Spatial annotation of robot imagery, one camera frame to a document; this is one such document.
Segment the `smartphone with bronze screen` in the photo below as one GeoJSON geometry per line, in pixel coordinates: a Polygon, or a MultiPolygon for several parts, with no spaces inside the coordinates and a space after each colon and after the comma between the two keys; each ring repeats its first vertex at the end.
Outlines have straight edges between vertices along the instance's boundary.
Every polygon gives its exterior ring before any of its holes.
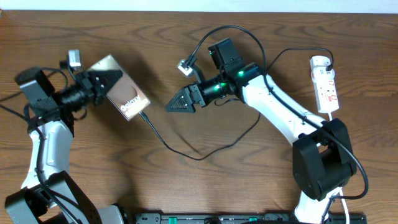
{"type": "Polygon", "coordinates": [[[88,70],[122,71],[123,75],[108,91],[106,96],[128,121],[150,105],[150,99],[111,54],[96,62],[88,70]]]}

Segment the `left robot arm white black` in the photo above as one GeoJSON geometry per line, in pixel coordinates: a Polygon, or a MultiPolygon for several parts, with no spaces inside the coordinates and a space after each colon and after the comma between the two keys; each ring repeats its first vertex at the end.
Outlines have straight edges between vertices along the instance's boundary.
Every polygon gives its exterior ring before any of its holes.
{"type": "Polygon", "coordinates": [[[56,91],[45,69],[32,67],[15,78],[28,100],[21,118],[32,140],[30,167],[20,191],[6,197],[5,209],[13,223],[42,223],[41,216],[59,207],[47,223],[128,223],[117,204],[97,209],[69,174],[74,138],[74,113],[100,104],[122,77],[120,69],[83,71],[74,84],[56,91]]]}

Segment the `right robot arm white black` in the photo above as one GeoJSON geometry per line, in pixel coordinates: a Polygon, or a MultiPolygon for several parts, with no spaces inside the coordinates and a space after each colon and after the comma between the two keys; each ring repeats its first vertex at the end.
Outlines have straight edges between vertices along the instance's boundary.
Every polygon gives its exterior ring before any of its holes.
{"type": "Polygon", "coordinates": [[[195,57],[177,68],[197,81],[181,88],[166,106],[168,112],[194,113],[195,105],[234,95],[267,118],[292,146],[293,176],[301,189],[294,210],[297,221],[324,223],[332,201],[357,172],[348,130],[335,118],[325,121],[284,93],[256,63],[246,63],[231,39],[208,48],[219,73],[206,79],[195,57]]]}

